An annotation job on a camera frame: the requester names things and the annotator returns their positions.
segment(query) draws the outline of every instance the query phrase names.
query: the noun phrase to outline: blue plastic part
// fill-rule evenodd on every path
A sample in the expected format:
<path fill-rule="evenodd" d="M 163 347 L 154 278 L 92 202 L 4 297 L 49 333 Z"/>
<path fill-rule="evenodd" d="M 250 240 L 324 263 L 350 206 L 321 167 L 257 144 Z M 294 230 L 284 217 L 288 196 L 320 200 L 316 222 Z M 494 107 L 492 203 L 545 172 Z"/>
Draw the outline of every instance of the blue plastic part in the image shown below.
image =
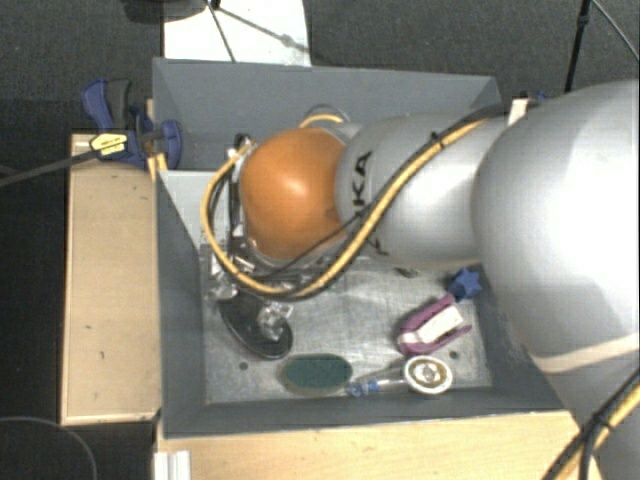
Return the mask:
<path fill-rule="evenodd" d="M 456 274 L 447 291 L 455 297 L 456 302 L 460 302 L 463 299 L 472 299 L 482 291 L 480 274 L 463 268 Z"/>
<path fill-rule="evenodd" d="M 138 135 L 153 131 L 153 121 L 144 111 L 144 109 L 138 107 L 137 105 L 131 105 L 129 107 L 129 113 L 136 123 L 136 133 Z"/>
<path fill-rule="evenodd" d="M 95 121 L 100 133 L 115 128 L 115 121 L 109 110 L 109 104 L 106 98 L 107 84 L 106 79 L 98 78 L 87 85 L 82 91 L 82 105 L 84 106 L 84 110 Z M 153 130 L 153 122 L 144 110 L 132 105 L 129 107 L 129 112 L 135 120 L 138 133 L 142 134 Z M 127 130 L 124 133 L 126 133 L 128 139 L 125 151 L 119 151 L 108 156 L 96 156 L 102 161 L 124 162 L 138 169 L 146 170 L 148 155 L 140 148 L 136 138 L 136 132 Z M 182 156 L 182 134 L 180 133 L 178 122 L 174 120 L 164 121 L 162 123 L 162 133 L 165 140 L 167 167 L 169 169 L 175 169 Z"/>
<path fill-rule="evenodd" d="M 162 123 L 162 133 L 166 148 L 167 167 L 175 169 L 178 167 L 182 156 L 182 134 L 180 133 L 178 122 L 174 120 L 164 121 Z"/>
<path fill-rule="evenodd" d="M 107 81 L 104 78 L 98 78 L 82 90 L 82 105 L 84 106 L 84 110 L 89 117 L 95 121 L 100 133 L 113 130 L 115 127 L 105 97 L 106 86 Z"/>

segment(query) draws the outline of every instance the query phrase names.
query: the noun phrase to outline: wooden table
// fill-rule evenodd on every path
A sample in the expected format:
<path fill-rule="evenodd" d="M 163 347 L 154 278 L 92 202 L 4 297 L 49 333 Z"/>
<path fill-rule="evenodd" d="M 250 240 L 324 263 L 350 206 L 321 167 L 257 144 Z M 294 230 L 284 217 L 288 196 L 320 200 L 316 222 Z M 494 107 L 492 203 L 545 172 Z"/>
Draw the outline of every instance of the wooden table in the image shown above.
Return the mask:
<path fill-rule="evenodd" d="M 74 152 L 86 150 L 74 136 Z M 161 404 L 154 204 L 148 174 L 71 172 L 61 420 L 150 420 Z M 193 480 L 540 478 L 577 427 L 565 411 L 164 440 Z M 600 478 L 592 468 L 591 478 Z"/>

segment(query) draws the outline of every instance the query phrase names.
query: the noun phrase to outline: purple object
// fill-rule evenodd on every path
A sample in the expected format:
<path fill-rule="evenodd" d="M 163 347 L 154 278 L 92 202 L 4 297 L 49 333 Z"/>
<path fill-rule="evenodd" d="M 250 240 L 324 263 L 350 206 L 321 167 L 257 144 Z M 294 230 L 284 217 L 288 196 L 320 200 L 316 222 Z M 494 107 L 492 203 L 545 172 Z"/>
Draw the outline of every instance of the purple object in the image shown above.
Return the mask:
<path fill-rule="evenodd" d="M 405 356 L 430 354 L 468 333 L 471 325 L 459 326 L 462 317 L 455 302 L 455 296 L 447 293 L 438 302 L 411 315 L 398 335 L 400 352 Z"/>

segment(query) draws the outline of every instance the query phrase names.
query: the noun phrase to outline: green sponge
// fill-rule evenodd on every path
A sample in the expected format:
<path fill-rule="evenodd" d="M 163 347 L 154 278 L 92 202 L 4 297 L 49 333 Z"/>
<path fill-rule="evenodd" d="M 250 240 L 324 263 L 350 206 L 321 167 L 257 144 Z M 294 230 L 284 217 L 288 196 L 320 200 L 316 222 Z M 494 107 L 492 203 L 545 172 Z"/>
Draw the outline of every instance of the green sponge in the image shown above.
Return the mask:
<path fill-rule="evenodd" d="M 282 370 L 282 382 L 291 391 L 306 395 L 326 395 L 344 387 L 353 368 L 334 354 L 310 354 L 290 359 Z"/>

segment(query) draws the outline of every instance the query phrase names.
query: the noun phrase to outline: gray box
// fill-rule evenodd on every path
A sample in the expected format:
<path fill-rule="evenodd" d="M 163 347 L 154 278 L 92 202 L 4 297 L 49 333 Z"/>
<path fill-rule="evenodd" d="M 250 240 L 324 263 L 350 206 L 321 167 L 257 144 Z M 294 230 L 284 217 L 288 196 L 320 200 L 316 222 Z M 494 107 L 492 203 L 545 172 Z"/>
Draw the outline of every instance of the gray box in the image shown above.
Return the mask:
<path fill-rule="evenodd" d="M 185 136 L 183 171 L 162 173 L 157 184 L 167 437 L 561 408 L 499 312 L 486 279 L 481 295 L 461 305 L 474 331 L 437 353 L 452 365 L 457 384 L 434 398 L 289 393 L 276 380 L 286 359 L 252 358 L 228 333 L 215 303 L 203 297 L 208 254 L 201 246 L 197 208 L 236 133 L 264 138 L 294 126 L 318 103 L 339 107 L 360 123 L 409 112 L 464 114 L 500 103 L 492 78 L 156 59 L 154 101 L 156 119 L 177 119 Z M 330 293 L 296 305 L 292 355 L 340 353 L 352 362 L 356 376 L 379 369 L 400 357 L 392 341 L 394 325 L 440 295 L 447 274 L 404 279 L 388 267 L 360 262 Z M 448 356 L 452 350 L 456 359 Z"/>

